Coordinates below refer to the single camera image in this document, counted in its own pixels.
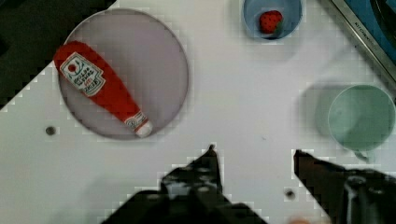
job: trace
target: strawberry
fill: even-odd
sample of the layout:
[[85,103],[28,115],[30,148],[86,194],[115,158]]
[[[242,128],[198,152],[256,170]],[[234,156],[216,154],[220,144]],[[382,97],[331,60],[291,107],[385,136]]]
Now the strawberry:
[[260,29],[264,34],[274,34],[282,26],[282,14],[276,10],[267,11],[260,16]]

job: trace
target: table surface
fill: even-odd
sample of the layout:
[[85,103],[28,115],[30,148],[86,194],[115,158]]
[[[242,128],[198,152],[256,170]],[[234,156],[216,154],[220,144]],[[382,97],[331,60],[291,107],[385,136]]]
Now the table surface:
[[[324,211],[292,171],[294,149],[354,168],[396,171],[395,134],[365,164],[315,129],[316,86],[386,89],[319,0],[303,1],[296,32],[276,42],[246,36],[243,1],[120,0],[172,29],[191,66],[177,118],[148,139],[116,141],[82,127],[65,107],[50,63],[0,111],[0,223],[99,223],[162,175],[217,145],[224,194],[269,223]],[[46,135],[54,126],[57,134]],[[285,189],[294,189],[289,201]]]

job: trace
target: round plate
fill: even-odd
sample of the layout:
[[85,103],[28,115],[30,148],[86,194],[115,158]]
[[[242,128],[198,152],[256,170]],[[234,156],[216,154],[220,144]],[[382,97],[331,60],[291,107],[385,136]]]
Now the round plate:
[[[67,38],[96,50],[114,69],[154,128],[163,129],[177,115],[187,95],[189,67],[175,35],[162,22],[132,9],[92,15]],[[138,138],[105,109],[59,78],[64,101],[85,127],[115,139]]]

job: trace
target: bowl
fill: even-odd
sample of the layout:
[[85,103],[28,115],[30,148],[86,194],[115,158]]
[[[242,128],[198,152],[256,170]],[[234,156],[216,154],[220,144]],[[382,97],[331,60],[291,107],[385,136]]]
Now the bowl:
[[[264,34],[260,30],[260,16],[267,11],[276,10],[283,16],[281,30],[276,34]],[[253,38],[277,40],[290,35],[303,16],[301,0],[245,0],[242,17],[247,34]]]

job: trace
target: ketchup label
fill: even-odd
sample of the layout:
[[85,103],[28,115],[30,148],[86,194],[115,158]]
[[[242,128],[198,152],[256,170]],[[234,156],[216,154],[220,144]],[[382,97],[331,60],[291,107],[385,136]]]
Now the ketchup label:
[[80,91],[94,96],[105,85],[103,70],[77,52],[61,64],[61,72]]
[[142,113],[142,111],[139,111],[137,114],[135,114],[133,117],[128,118],[125,120],[125,124],[131,127],[133,130],[141,126],[148,118]]

